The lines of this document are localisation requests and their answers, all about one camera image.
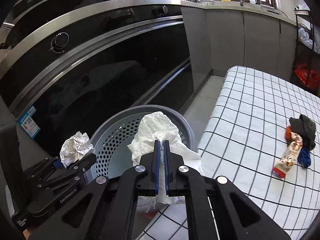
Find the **printed paper ball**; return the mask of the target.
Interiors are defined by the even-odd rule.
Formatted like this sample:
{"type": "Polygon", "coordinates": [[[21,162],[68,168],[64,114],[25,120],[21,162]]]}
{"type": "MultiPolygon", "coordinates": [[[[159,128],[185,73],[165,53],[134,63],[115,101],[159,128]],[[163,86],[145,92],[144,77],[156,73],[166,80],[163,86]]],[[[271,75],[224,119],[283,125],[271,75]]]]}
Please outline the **printed paper ball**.
{"type": "Polygon", "coordinates": [[[95,149],[87,133],[77,132],[63,143],[60,150],[60,160],[67,168],[89,153],[95,153],[95,149]]]}

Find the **snack wrapper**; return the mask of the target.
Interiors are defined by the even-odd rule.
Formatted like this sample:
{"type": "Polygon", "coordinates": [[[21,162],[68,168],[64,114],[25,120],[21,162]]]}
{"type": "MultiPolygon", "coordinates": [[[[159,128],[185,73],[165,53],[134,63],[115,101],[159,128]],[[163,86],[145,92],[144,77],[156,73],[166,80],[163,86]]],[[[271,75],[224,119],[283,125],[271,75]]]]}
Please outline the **snack wrapper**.
{"type": "Polygon", "coordinates": [[[289,142],[290,143],[283,156],[276,162],[273,167],[273,171],[283,179],[296,163],[303,146],[303,139],[297,133],[290,132],[289,142]]]}

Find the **clear bags on shelf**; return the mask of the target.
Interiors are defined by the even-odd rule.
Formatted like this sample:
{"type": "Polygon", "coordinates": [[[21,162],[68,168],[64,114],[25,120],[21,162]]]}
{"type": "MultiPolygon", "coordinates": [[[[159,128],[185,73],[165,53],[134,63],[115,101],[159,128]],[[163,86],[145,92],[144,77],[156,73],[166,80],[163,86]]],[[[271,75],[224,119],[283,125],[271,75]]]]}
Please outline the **clear bags on shelf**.
{"type": "Polygon", "coordinates": [[[317,46],[317,43],[313,42],[313,40],[309,38],[308,32],[303,28],[298,29],[298,40],[302,42],[302,44],[306,45],[308,48],[319,54],[319,46],[317,46]]]}

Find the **grey perforated trash bin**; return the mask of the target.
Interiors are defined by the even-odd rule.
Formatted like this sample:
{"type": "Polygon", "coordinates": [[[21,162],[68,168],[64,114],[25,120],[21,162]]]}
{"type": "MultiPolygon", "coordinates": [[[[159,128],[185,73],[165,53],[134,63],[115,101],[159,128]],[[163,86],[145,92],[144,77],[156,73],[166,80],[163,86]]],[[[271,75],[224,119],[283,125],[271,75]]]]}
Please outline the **grey perforated trash bin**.
{"type": "Polygon", "coordinates": [[[153,150],[155,140],[168,140],[172,152],[183,157],[186,165],[201,171],[193,130],[177,111],[159,105],[126,109],[105,121],[94,133],[97,162],[92,177],[117,177],[140,162],[153,150]]]}

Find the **black metal shelf rack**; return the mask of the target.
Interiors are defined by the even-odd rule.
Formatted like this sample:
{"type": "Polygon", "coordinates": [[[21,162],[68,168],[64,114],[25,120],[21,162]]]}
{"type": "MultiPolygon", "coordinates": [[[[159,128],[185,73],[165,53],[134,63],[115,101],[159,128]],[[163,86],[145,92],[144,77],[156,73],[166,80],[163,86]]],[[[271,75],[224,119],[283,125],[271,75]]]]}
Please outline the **black metal shelf rack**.
{"type": "Polygon", "coordinates": [[[295,7],[294,13],[296,17],[296,46],[290,82],[317,96],[319,94],[319,88],[317,90],[311,90],[305,87],[294,72],[294,67],[301,63],[306,63],[311,69],[319,72],[319,54],[298,40],[298,29],[303,28],[308,32],[309,38],[312,39],[313,42],[316,42],[312,13],[309,9],[302,9],[299,6],[295,7]]]}

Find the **orange peel piece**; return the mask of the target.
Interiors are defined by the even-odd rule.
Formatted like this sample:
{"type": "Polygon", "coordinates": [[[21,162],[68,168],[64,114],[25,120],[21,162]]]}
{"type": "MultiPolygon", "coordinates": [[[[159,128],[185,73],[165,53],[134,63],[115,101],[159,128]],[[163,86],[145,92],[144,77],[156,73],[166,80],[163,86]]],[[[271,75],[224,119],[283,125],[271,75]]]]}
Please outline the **orange peel piece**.
{"type": "Polygon", "coordinates": [[[287,126],[286,131],[285,131],[285,139],[286,141],[291,141],[292,140],[292,136],[291,136],[291,126],[287,126]]]}

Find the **white tissue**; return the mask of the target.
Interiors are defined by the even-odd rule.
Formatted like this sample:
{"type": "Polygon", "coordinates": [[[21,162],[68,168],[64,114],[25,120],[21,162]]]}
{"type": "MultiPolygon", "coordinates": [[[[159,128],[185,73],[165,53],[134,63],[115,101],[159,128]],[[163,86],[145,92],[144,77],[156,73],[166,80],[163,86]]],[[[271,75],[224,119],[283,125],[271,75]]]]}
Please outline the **white tissue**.
{"type": "MultiPolygon", "coordinates": [[[[185,165],[204,175],[200,155],[187,148],[182,142],[178,127],[163,112],[153,112],[142,118],[134,139],[127,146],[132,153],[133,166],[139,165],[141,157],[153,151],[155,140],[160,141],[161,146],[168,140],[172,153],[181,155],[185,165]]],[[[165,194],[164,159],[161,156],[159,194],[155,197],[139,197],[137,211],[147,213],[162,209],[166,204],[184,203],[184,197],[169,197],[165,194]]]]}

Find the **black built-in oven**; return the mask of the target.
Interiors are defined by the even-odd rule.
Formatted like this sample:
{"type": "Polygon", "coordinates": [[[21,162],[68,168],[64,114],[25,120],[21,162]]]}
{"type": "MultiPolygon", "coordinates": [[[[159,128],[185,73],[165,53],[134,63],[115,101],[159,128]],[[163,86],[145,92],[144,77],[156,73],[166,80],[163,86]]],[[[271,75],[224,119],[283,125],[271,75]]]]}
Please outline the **black built-in oven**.
{"type": "Polygon", "coordinates": [[[55,157],[76,132],[93,135],[133,106],[180,111],[194,92],[179,5],[109,10],[65,26],[28,49],[1,78],[1,97],[17,121],[31,107],[34,141],[55,157]],[[66,32],[64,53],[50,50],[66,32]]]}

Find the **blue energy label sticker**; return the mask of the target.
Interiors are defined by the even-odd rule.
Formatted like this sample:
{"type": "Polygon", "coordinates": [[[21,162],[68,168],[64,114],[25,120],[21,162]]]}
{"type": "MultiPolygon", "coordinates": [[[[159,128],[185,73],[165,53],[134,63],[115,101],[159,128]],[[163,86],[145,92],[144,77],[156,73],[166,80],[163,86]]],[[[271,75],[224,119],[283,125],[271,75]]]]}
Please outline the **blue energy label sticker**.
{"type": "Polygon", "coordinates": [[[18,124],[22,127],[22,129],[29,135],[31,139],[37,135],[40,131],[39,126],[32,119],[32,116],[36,113],[36,109],[34,106],[31,106],[19,119],[18,124]]]}

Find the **oven control knob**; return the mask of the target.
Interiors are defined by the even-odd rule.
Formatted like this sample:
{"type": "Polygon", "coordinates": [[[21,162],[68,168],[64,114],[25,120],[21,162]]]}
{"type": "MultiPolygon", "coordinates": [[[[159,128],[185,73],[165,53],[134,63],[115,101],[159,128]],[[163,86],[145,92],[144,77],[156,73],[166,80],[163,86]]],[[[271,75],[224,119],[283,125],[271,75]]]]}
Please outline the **oven control knob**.
{"type": "Polygon", "coordinates": [[[50,50],[57,54],[64,53],[64,49],[69,42],[69,35],[66,32],[56,34],[50,44],[50,50]]]}

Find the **red plastic bag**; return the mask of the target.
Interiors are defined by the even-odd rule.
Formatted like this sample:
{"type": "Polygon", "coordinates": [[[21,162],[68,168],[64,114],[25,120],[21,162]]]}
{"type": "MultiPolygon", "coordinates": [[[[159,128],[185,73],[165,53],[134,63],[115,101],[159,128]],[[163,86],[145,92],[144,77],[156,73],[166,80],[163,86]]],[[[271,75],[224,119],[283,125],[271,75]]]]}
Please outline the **red plastic bag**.
{"type": "Polygon", "coordinates": [[[319,72],[311,69],[306,63],[296,65],[294,72],[305,87],[311,90],[319,88],[319,72]]]}

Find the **grey kitchen cabinets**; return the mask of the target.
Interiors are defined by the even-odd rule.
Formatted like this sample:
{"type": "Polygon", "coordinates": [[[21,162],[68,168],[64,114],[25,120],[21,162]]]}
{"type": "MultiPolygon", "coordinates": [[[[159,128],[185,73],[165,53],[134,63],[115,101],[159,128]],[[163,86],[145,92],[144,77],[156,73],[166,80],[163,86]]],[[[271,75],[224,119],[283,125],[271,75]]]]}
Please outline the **grey kitchen cabinets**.
{"type": "Polygon", "coordinates": [[[274,13],[230,5],[182,6],[194,88],[233,66],[286,81],[295,57],[296,23],[274,13]]]}

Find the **dark grey cloth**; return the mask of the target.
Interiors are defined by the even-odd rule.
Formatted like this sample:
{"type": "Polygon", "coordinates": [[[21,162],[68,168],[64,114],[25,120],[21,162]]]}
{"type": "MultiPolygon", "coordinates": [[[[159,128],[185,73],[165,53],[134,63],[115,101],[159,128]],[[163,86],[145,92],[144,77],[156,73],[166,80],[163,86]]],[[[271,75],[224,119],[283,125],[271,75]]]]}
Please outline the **dark grey cloth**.
{"type": "Polygon", "coordinates": [[[310,151],[316,146],[316,124],[304,114],[300,114],[299,118],[289,118],[291,130],[297,133],[303,139],[303,146],[310,151]]]}

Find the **white black grid tablecloth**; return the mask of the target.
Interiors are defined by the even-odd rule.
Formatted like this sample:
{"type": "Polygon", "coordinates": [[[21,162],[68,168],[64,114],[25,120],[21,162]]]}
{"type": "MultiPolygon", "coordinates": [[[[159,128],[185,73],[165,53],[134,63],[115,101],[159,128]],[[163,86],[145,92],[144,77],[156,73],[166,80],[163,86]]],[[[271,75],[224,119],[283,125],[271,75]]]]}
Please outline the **white black grid tablecloth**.
{"type": "Polygon", "coordinates": [[[318,124],[319,98],[243,66],[211,77],[184,114],[204,174],[227,177],[291,239],[319,231],[319,147],[310,167],[295,164],[285,178],[273,171],[287,148],[289,119],[301,114],[318,124]]]}

